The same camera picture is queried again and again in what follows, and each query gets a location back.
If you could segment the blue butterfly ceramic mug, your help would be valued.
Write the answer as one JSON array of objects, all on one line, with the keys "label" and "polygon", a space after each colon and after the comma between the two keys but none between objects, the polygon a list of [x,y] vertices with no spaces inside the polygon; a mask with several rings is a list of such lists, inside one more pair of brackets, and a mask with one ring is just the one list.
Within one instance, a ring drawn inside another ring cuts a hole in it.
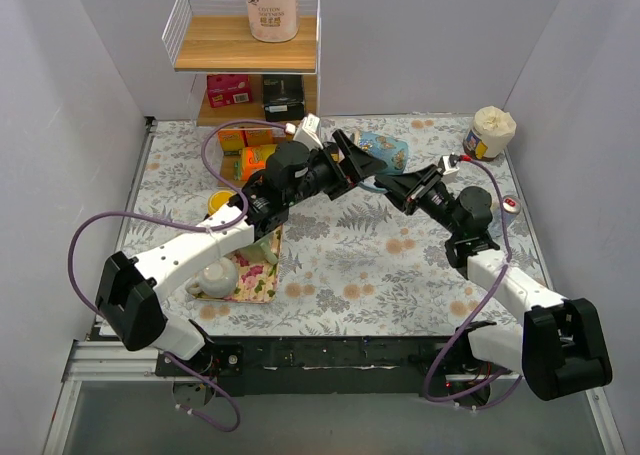
[{"label": "blue butterfly ceramic mug", "polygon": [[356,130],[349,136],[360,149],[384,161],[387,175],[400,175],[405,171],[409,158],[409,146],[400,139]]}]

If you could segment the light green mug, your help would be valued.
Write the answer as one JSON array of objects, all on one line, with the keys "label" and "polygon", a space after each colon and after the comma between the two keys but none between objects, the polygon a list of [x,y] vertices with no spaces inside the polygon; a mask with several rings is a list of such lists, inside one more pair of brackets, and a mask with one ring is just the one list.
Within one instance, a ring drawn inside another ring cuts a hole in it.
[{"label": "light green mug", "polygon": [[267,262],[271,265],[276,265],[279,258],[273,252],[271,244],[271,236],[262,237],[257,242],[241,249],[242,256],[250,263]]}]

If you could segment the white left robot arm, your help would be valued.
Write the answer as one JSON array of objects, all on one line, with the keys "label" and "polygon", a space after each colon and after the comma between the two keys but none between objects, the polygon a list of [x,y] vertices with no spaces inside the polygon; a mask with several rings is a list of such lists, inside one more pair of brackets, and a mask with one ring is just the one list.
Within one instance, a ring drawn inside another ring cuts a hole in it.
[{"label": "white left robot arm", "polygon": [[162,301],[198,271],[270,234],[294,205],[320,193],[336,199],[385,169],[384,161],[343,131],[332,137],[341,160],[319,142],[284,142],[237,195],[190,232],[136,256],[117,252],[105,261],[96,307],[127,350],[167,351],[193,375],[211,367],[213,352],[203,331],[164,313]]}]

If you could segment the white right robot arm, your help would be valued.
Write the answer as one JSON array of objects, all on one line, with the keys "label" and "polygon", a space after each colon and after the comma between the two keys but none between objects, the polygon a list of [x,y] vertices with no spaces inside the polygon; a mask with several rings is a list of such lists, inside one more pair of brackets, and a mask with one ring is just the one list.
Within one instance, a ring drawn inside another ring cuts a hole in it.
[{"label": "white right robot arm", "polygon": [[542,286],[513,265],[509,243],[496,244],[488,230],[491,193],[470,186],[453,196],[435,165],[378,175],[375,184],[402,213],[422,210],[444,227],[450,234],[445,243],[450,266],[485,289],[486,300],[498,301],[520,325],[518,332],[509,332],[476,322],[486,305],[480,302],[436,355],[425,388],[451,350],[460,370],[475,372],[489,362],[501,373],[518,374],[544,401],[611,383],[613,369],[596,307]]}]

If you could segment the yellow mug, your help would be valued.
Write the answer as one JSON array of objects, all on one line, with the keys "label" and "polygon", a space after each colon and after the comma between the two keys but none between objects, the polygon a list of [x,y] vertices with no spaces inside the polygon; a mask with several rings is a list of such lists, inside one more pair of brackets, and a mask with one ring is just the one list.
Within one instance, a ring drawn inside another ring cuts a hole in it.
[{"label": "yellow mug", "polygon": [[207,202],[207,214],[211,216],[216,213],[221,207],[226,205],[234,195],[235,192],[231,190],[219,190],[213,193]]}]

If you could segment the white ceramic mug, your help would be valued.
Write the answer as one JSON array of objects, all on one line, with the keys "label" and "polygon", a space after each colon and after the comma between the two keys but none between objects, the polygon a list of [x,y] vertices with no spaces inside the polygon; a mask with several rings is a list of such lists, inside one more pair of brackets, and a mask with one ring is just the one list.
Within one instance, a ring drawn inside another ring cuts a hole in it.
[{"label": "white ceramic mug", "polygon": [[238,280],[235,264],[223,257],[197,272],[187,283],[186,291],[194,297],[223,299],[235,291]]}]

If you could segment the floral tablecloth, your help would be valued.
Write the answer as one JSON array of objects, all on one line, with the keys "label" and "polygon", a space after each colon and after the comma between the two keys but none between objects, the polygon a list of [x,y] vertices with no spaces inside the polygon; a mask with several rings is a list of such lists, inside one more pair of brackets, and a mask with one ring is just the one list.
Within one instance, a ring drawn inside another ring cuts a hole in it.
[{"label": "floral tablecloth", "polygon": [[[326,117],[334,129],[372,132],[409,145],[407,171],[462,148],[471,123],[463,115]],[[157,122],[134,210],[195,224],[216,181],[201,161],[211,128]],[[521,213],[508,228],[514,264],[538,283],[546,274]],[[282,237],[279,281],[265,304],[196,300],[180,287],[165,310],[211,335],[448,336],[485,292],[447,260],[448,233],[422,212],[405,216],[381,195],[355,189],[330,202],[317,196],[292,209]]]}]

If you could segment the orange yellow sponge pack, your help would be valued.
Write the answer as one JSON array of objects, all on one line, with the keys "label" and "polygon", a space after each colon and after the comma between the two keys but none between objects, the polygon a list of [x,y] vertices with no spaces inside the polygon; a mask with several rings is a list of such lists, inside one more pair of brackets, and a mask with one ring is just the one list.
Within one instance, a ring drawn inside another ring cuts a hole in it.
[{"label": "orange yellow sponge pack", "polygon": [[244,147],[234,163],[234,178],[247,181],[251,175],[266,167],[266,160],[275,153],[276,144]]}]

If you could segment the yellow box middle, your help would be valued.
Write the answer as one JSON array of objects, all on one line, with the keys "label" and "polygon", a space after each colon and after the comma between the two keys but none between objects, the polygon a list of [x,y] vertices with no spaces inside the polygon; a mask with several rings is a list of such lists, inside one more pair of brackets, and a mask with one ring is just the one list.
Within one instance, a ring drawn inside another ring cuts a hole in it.
[{"label": "yellow box middle", "polygon": [[270,145],[274,143],[272,128],[245,128],[244,138],[247,147]]}]

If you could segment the yellow box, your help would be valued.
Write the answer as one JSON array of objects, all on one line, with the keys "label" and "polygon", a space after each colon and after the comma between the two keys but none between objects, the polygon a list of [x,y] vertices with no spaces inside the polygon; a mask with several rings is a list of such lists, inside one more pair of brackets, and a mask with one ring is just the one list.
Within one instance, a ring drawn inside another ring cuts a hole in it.
[{"label": "yellow box", "polygon": [[272,128],[245,128],[244,138],[247,147],[270,145],[274,143]]},{"label": "yellow box", "polygon": [[217,132],[217,139],[225,156],[240,155],[246,146],[244,131],[242,129],[221,129]]}]

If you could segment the cartoon jar with cloth lid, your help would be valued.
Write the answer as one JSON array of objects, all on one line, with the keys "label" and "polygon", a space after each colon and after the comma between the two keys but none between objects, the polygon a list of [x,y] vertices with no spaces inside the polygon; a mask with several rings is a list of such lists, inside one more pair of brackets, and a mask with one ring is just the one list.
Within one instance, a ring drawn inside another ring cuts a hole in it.
[{"label": "cartoon jar with cloth lid", "polygon": [[463,140],[465,152],[477,160],[497,158],[516,133],[517,124],[509,112],[495,106],[479,109]]}]

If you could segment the black coffee bag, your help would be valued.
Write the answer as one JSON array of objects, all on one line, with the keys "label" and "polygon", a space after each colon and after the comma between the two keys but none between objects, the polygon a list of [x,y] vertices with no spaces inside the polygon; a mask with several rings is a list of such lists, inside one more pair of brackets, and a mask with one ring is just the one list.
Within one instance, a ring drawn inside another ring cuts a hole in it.
[{"label": "black coffee bag", "polygon": [[265,120],[268,122],[301,120],[306,113],[303,77],[263,75],[262,105]]}]

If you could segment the yellow box left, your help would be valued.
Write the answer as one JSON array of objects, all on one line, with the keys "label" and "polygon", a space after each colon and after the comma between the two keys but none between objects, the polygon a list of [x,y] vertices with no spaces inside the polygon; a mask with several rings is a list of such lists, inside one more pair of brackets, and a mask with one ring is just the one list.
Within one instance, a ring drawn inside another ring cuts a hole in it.
[{"label": "yellow box left", "polygon": [[225,156],[240,155],[246,146],[244,131],[242,129],[221,129],[217,132],[217,139]]}]

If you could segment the floral serving tray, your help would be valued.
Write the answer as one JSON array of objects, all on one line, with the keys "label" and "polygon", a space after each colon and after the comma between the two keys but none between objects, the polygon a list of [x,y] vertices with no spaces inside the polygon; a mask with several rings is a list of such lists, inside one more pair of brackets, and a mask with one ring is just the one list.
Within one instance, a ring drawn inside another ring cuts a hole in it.
[{"label": "floral serving tray", "polygon": [[[282,226],[267,236],[272,237],[272,250],[280,258]],[[278,263],[271,265],[267,262],[250,263],[242,256],[241,249],[232,252],[225,257],[231,260],[239,275],[239,280],[235,291],[223,299],[212,299],[208,297],[194,297],[204,300],[224,300],[242,303],[267,303],[274,296],[278,280]]]}]

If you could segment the red tissue box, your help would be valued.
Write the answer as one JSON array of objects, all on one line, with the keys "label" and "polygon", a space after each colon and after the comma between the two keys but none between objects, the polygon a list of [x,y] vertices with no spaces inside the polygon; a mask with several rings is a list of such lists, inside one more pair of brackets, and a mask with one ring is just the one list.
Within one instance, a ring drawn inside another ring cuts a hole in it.
[{"label": "red tissue box", "polygon": [[246,74],[209,74],[206,94],[211,108],[253,101],[250,79]]}]

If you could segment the wrapped toilet paper roll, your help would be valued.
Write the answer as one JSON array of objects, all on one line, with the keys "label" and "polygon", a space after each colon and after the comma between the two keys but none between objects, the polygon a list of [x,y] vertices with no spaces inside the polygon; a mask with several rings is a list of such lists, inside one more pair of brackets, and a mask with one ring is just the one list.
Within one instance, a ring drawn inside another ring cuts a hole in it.
[{"label": "wrapped toilet paper roll", "polygon": [[298,0],[246,0],[251,35],[267,43],[292,40],[299,30]]}]

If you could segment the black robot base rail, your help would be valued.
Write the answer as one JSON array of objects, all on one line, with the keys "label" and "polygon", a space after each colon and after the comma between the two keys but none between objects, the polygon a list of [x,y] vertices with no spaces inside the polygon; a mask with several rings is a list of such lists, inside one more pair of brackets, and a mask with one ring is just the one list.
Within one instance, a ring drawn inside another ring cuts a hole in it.
[{"label": "black robot base rail", "polygon": [[445,336],[216,336],[203,373],[234,397],[419,395]]}]

